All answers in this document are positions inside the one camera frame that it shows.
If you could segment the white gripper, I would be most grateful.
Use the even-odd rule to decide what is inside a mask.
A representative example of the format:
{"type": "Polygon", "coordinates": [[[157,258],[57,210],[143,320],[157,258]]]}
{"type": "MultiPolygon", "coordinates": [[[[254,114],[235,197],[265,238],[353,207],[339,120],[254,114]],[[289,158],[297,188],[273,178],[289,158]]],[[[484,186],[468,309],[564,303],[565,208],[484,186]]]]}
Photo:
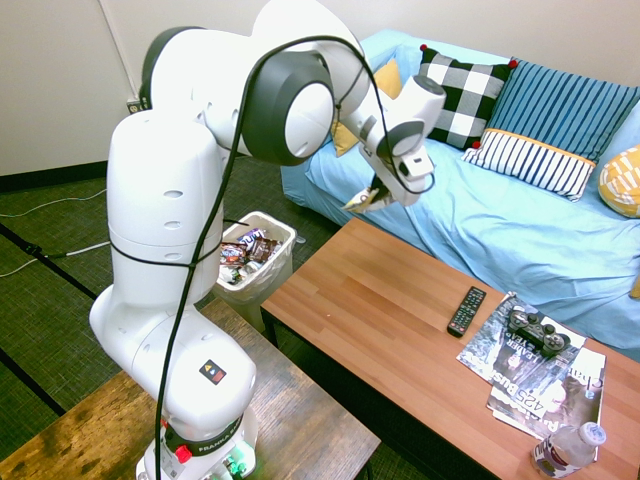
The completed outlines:
{"type": "Polygon", "coordinates": [[[381,158],[365,145],[360,146],[360,153],[375,172],[366,197],[363,198],[364,207],[386,207],[394,201],[410,206],[426,191],[424,145],[390,159],[381,158]]]}

